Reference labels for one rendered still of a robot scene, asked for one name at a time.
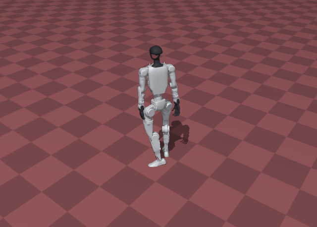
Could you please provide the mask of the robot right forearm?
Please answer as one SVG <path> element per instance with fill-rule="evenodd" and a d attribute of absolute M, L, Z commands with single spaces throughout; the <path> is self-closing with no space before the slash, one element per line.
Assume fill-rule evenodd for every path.
<path fill-rule="evenodd" d="M 177 85 L 177 84 L 176 84 Z M 171 91 L 172 91 L 172 97 L 173 97 L 173 101 L 175 103 L 177 103 L 177 99 L 179 99 L 179 96 L 178 96 L 178 87 L 174 87 L 174 88 L 171 88 Z"/>

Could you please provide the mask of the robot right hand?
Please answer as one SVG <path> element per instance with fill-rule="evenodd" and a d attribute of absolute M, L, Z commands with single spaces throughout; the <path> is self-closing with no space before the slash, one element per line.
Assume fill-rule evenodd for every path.
<path fill-rule="evenodd" d="M 174 102 L 174 108 L 172 111 L 175 109 L 174 116 L 179 116 L 180 115 L 180 106 L 179 106 L 179 99 L 177 99 L 177 103 Z"/>

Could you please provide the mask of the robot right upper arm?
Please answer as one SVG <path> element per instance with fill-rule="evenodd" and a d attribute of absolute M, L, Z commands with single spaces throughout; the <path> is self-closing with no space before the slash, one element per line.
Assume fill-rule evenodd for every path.
<path fill-rule="evenodd" d="M 176 75 L 175 75 L 175 67 L 172 64 L 166 64 L 168 67 L 168 71 L 169 71 L 169 78 L 170 78 L 170 82 L 169 82 L 169 86 L 170 88 L 174 88 L 176 87 Z"/>

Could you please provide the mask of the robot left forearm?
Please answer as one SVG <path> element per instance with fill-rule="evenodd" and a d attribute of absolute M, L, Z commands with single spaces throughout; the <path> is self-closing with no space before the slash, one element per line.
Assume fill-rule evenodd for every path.
<path fill-rule="evenodd" d="M 141 106 L 144 106 L 144 93 L 141 93 L 141 88 L 138 87 L 138 108 L 141 109 Z"/>

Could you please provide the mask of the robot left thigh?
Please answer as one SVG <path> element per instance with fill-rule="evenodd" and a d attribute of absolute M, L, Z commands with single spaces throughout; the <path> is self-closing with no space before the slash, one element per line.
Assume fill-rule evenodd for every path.
<path fill-rule="evenodd" d="M 143 124 L 149 138 L 152 139 L 152 136 L 154 134 L 157 134 L 159 136 L 159 134 L 156 131 L 153 132 L 153 118 L 152 117 L 155 114 L 155 106 L 151 104 L 145 107 L 143 110 L 143 113 L 145 118 L 145 120 L 143 120 Z"/>

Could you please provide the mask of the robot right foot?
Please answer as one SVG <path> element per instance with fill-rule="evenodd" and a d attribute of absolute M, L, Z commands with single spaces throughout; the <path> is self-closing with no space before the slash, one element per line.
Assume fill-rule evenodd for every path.
<path fill-rule="evenodd" d="M 168 152 L 169 150 L 168 150 L 168 151 L 167 151 L 167 150 L 164 151 L 164 146 L 163 146 L 163 148 L 162 148 L 162 151 L 163 151 L 165 157 L 168 157 L 168 156 L 169 156 L 169 152 Z"/>

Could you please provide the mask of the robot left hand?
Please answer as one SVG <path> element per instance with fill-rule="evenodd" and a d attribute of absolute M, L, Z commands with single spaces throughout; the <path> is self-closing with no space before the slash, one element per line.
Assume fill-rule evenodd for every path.
<path fill-rule="evenodd" d="M 145 120 L 143 110 L 144 110 L 144 106 L 141 106 L 141 109 L 139 109 L 139 111 L 140 111 L 140 116 L 141 116 L 141 118 L 142 118 L 143 120 Z"/>

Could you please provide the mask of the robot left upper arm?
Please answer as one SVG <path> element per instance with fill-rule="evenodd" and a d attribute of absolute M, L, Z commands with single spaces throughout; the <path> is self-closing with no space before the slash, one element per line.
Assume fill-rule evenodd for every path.
<path fill-rule="evenodd" d="M 148 74 L 148 67 L 143 67 L 139 69 L 139 84 L 141 88 L 141 93 L 144 93 L 146 91 L 146 75 Z"/>

